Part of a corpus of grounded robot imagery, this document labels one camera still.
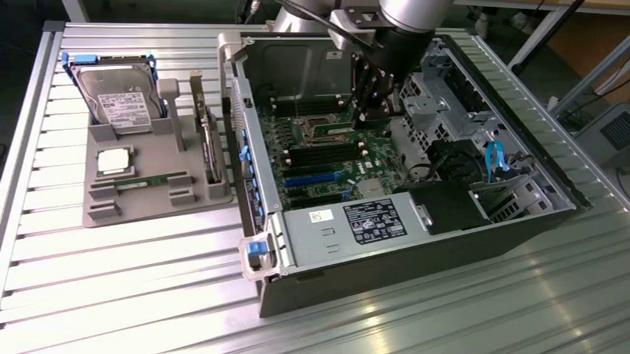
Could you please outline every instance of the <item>metal slotted surface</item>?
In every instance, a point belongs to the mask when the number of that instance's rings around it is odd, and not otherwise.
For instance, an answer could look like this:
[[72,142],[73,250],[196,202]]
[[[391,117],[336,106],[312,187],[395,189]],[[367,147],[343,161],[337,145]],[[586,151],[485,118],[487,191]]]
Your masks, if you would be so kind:
[[24,164],[10,166],[20,178],[2,226],[0,353],[627,353],[627,202],[612,196],[603,175],[536,112],[539,104],[484,44],[455,29],[441,32],[595,205],[559,229],[503,257],[259,319],[256,290],[240,277],[235,204],[80,227],[88,117],[57,52],[150,50],[158,76],[180,80],[180,114],[192,113],[190,69],[204,71],[206,101],[220,114],[216,35],[236,29],[68,24],[49,36],[53,56],[42,61],[42,99],[29,115],[32,133],[24,132]]

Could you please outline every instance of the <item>green circuit board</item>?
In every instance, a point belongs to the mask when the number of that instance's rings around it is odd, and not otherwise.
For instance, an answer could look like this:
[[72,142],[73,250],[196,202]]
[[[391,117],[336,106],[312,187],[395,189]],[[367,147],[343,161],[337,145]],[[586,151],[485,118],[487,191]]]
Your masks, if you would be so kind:
[[[387,122],[373,124],[371,129],[355,131],[351,128],[348,113],[275,117],[269,110],[260,110],[259,117],[275,185],[284,210],[300,209],[291,205],[295,199],[340,194],[343,199],[339,201],[360,200],[364,195],[357,188],[359,182],[371,178],[377,178],[385,195],[391,194],[403,183],[404,173],[396,158],[397,153],[391,138],[384,134]],[[283,172],[291,169],[283,157],[287,148],[356,142],[363,142],[367,154],[353,161],[328,164],[339,173],[336,181],[301,187],[284,187],[287,178]]]

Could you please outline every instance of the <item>wooden surface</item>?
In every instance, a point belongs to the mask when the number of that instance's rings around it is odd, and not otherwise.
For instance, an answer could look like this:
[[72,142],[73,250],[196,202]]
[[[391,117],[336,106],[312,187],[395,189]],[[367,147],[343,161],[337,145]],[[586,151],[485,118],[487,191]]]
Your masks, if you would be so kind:
[[[620,41],[630,35],[630,19],[620,15],[599,15],[592,13],[576,13],[551,37],[550,47],[564,59],[567,65],[579,76],[586,76],[592,68],[608,55]],[[623,61],[610,69],[595,82],[594,88],[603,83],[606,78],[623,65]],[[630,84],[606,96],[608,103],[630,100]]]
[[[535,4],[540,3],[540,0],[501,0],[496,2],[496,7],[500,7],[500,2],[503,3],[520,3],[520,4]],[[544,0],[543,5],[570,5],[572,0]],[[630,0],[586,0],[583,2],[583,7],[595,7],[604,9],[630,9]]]

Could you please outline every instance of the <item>warning label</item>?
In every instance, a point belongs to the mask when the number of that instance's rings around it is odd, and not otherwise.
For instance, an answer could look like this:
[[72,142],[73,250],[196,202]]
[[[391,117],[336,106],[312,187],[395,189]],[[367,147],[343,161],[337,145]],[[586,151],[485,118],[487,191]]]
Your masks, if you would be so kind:
[[361,245],[407,234],[391,199],[348,205],[343,211],[353,239]]

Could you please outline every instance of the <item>hard drive label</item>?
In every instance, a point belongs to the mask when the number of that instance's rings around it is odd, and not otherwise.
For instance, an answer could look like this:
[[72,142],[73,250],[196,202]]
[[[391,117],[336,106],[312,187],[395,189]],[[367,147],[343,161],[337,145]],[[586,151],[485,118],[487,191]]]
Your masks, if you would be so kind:
[[150,124],[141,92],[100,94],[98,101],[105,112],[106,120],[114,129]]

